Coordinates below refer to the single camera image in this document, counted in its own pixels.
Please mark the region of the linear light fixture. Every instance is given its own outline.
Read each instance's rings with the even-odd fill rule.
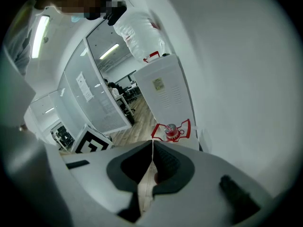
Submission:
[[[48,24],[48,21],[49,21],[49,16],[43,15],[40,18],[38,28],[36,31],[36,35],[35,35],[35,39],[34,39],[32,58],[38,58],[38,56],[39,56],[41,42],[43,39],[43,35],[45,32],[46,26]]]
[[[50,111],[52,111],[53,110],[53,108],[51,108],[50,110],[47,110],[45,113],[48,113],[48,112],[50,112]]]
[[[87,53],[87,49],[85,48],[84,51],[82,52],[82,54],[80,56],[85,56]]]
[[[116,49],[119,46],[119,44],[115,44],[112,48],[110,48],[108,51],[106,51],[104,53],[104,55],[102,55],[100,57],[101,60],[103,60],[108,54],[110,54],[114,49]]]

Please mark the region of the black hair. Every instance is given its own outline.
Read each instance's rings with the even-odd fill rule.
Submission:
[[[110,82],[110,83],[108,84],[108,87],[116,88],[116,85],[115,85],[115,83]]]

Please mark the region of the plastic water bottle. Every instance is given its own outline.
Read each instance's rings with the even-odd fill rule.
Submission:
[[[150,16],[138,9],[128,8],[114,25],[130,52],[140,63],[150,62],[169,53],[159,28]]]

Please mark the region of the yellow sticker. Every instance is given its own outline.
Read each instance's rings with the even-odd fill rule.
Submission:
[[[162,78],[155,79],[152,82],[155,86],[156,91],[160,91],[160,90],[164,89],[164,83],[162,81]]]

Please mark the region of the ceiling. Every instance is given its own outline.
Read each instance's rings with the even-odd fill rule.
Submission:
[[[109,71],[132,55],[123,38],[106,21],[88,36],[88,43],[100,71]],[[119,47],[101,60],[100,57],[115,44],[119,44]]]

